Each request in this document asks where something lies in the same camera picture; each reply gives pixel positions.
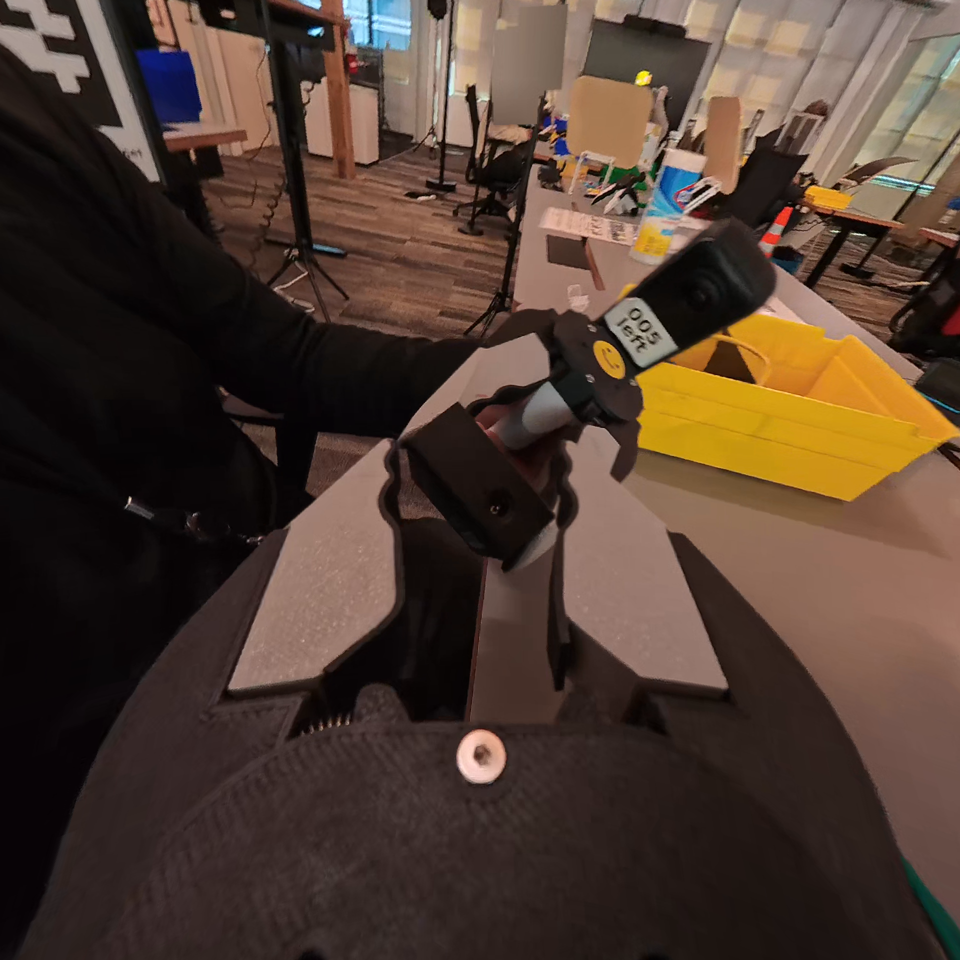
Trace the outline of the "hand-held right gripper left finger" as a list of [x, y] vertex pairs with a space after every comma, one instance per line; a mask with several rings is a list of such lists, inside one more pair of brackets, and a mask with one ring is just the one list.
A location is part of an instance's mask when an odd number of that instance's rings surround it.
[[309, 690], [397, 616], [396, 463], [379, 441], [289, 524], [229, 692]]

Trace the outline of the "person's left hand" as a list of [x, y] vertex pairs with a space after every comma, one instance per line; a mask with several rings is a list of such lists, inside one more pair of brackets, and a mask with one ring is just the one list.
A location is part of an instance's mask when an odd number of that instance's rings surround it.
[[556, 481], [553, 480], [555, 460], [560, 454], [562, 442], [568, 436], [570, 424], [564, 423], [548, 433], [536, 435], [520, 449], [509, 448], [499, 436], [498, 426], [503, 421], [521, 419], [528, 401], [525, 398], [509, 405], [490, 404], [475, 415], [475, 422], [527, 485], [542, 500], [549, 502], [557, 498]]

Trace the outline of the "orange traffic cone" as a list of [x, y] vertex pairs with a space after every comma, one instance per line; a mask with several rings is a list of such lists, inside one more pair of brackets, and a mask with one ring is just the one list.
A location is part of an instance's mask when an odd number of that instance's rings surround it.
[[765, 258], [773, 258], [774, 251], [777, 246], [780, 245], [782, 235], [794, 210], [795, 205], [785, 204], [775, 216], [774, 221], [766, 228], [758, 242], [758, 246]]

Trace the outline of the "black bin divider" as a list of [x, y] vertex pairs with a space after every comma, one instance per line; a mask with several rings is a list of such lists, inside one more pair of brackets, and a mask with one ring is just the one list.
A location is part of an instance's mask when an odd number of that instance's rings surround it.
[[756, 386], [766, 385], [773, 366], [759, 349], [728, 334], [716, 334], [713, 341], [715, 347], [705, 373]]

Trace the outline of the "black tripod stand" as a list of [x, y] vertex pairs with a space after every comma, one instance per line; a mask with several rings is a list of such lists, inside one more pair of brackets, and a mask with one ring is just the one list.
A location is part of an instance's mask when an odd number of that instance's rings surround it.
[[299, 137], [300, 124], [298, 117], [302, 115], [303, 109], [294, 103], [291, 91], [292, 75], [286, 44], [274, 30], [270, 4], [268, 1], [259, 1], [258, 8], [263, 40], [270, 65], [273, 111], [276, 117], [279, 147], [283, 162], [283, 181], [289, 199], [293, 223], [293, 238], [284, 253], [283, 266], [269, 280], [269, 285], [270, 287], [276, 287], [294, 266], [298, 266], [305, 274], [323, 320], [330, 324], [330, 311], [320, 291], [317, 276], [326, 280], [336, 292], [341, 294], [344, 300], [348, 300], [349, 296], [346, 290], [332, 278], [317, 260], [317, 245], [312, 234], [306, 192], [306, 174]]
[[515, 192], [514, 214], [509, 231], [508, 249], [501, 281], [483, 313], [463, 331], [465, 338], [476, 337], [482, 340], [486, 337], [498, 316], [509, 313], [514, 308], [514, 269], [521, 240], [527, 188], [534, 165], [539, 133], [546, 116], [547, 98], [547, 91], [543, 90], [539, 96], [534, 124], [530, 127], [530, 135], [523, 155], [522, 174]]

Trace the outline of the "wooden sign board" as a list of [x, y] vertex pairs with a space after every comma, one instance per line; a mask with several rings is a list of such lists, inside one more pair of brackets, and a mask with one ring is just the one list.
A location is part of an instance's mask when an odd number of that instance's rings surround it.
[[583, 75], [571, 88], [566, 142], [570, 154], [592, 153], [631, 167], [642, 153], [654, 104], [649, 86]]
[[742, 104], [737, 96], [709, 100], [703, 136], [702, 174], [717, 182], [721, 194], [732, 194], [738, 185], [742, 162]]

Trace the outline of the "printed paper sheet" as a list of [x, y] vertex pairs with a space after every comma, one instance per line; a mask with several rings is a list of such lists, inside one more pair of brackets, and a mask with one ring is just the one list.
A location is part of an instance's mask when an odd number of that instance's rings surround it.
[[561, 207], [548, 207], [542, 213], [539, 227], [552, 234], [632, 246], [639, 233], [634, 221], [621, 221]]

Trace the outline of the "metal badge reel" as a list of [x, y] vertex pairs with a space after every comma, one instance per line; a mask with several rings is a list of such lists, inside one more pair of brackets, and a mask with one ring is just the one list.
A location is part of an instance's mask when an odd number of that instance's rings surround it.
[[269, 537], [239, 532], [208, 511], [156, 508], [132, 496], [126, 498], [122, 509], [153, 529], [200, 546], [253, 549]]

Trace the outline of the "black device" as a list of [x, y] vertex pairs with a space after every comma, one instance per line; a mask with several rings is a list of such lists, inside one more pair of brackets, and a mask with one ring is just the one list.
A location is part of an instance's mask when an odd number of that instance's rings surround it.
[[959, 361], [932, 361], [914, 384], [915, 390], [956, 423], [959, 419]]

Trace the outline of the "white cabinet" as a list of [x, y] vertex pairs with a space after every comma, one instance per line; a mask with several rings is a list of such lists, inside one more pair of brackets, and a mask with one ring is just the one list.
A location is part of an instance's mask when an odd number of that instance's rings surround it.
[[[306, 151], [317, 157], [332, 158], [329, 83], [322, 78], [311, 90], [301, 84], [306, 102], [304, 119]], [[348, 86], [354, 162], [370, 166], [379, 161], [378, 89], [362, 84]]]

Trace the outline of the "black light stand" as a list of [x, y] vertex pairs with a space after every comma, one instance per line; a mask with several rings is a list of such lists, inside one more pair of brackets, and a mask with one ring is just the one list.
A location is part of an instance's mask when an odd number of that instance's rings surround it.
[[446, 39], [442, 44], [443, 53], [442, 83], [438, 93], [440, 107], [440, 129], [438, 138], [438, 169], [433, 178], [426, 180], [428, 190], [438, 195], [449, 195], [455, 191], [455, 183], [447, 177], [448, 132], [450, 117], [450, 81], [453, 60], [453, 42], [456, 15], [456, 2], [444, 1]]

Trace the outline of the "wooden desk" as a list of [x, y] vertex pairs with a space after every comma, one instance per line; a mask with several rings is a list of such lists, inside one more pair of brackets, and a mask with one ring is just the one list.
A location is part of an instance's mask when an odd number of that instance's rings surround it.
[[198, 121], [169, 126], [164, 129], [162, 138], [171, 153], [186, 153], [243, 144], [248, 134], [240, 126]]

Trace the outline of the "blue bin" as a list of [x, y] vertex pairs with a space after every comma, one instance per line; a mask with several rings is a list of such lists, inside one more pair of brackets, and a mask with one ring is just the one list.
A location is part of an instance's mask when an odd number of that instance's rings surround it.
[[202, 100], [190, 54], [142, 49], [136, 57], [159, 124], [165, 128], [199, 122]]

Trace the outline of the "black white marker board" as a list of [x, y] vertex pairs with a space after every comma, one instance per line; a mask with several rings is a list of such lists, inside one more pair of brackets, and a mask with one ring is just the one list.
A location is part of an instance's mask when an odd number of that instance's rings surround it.
[[114, 2], [3, 1], [1, 43], [150, 182], [169, 185], [160, 122]]

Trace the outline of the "wooden post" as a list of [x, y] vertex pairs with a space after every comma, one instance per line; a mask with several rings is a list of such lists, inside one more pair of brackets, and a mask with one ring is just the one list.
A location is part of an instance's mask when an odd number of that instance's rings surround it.
[[331, 138], [331, 157], [336, 175], [351, 181], [356, 176], [350, 83], [346, 41], [349, 21], [342, 1], [321, 1], [320, 12], [330, 26], [333, 50], [323, 53]]

